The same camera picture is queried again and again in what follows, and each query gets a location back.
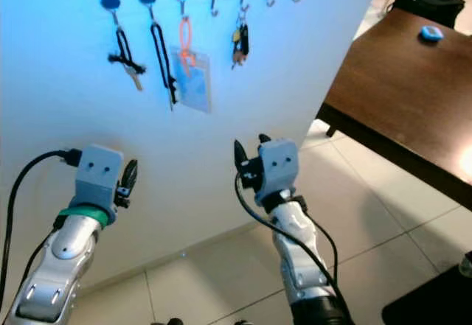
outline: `white wall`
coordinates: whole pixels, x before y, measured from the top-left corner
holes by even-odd
[[[303,140],[370,0],[265,0],[251,4],[251,53],[231,70],[238,0],[188,0],[193,46],[211,58],[213,112],[172,113],[162,86],[147,10],[121,0],[118,16],[133,56],[147,64],[145,90],[107,61],[117,45],[98,0],[0,0],[1,210],[18,171],[62,147],[104,144],[139,159],[129,211],[107,229],[87,275],[93,284],[249,221],[232,191],[235,138],[255,154],[260,132]],[[155,7],[169,46],[179,5]],[[36,167],[18,194],[9,292],[30,252],[73,193],[74,169]]]

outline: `wooden table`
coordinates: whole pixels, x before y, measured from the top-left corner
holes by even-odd
[[[420,40],[427,24],[445,39]],[[354,41],[317,117],[472,210],[472,38],[393,10]]]

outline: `green band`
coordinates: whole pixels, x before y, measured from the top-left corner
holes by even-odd
[[[87,216],[93,218],[100,223],[102,229],[108,225],[108,215],[102,209],[98,209],[94,206],[84,205],[77,207],[69,207],[68,209],[63,209],[59,212],[60,216],[70,216],[73,214],[78,214],[80,216]]]

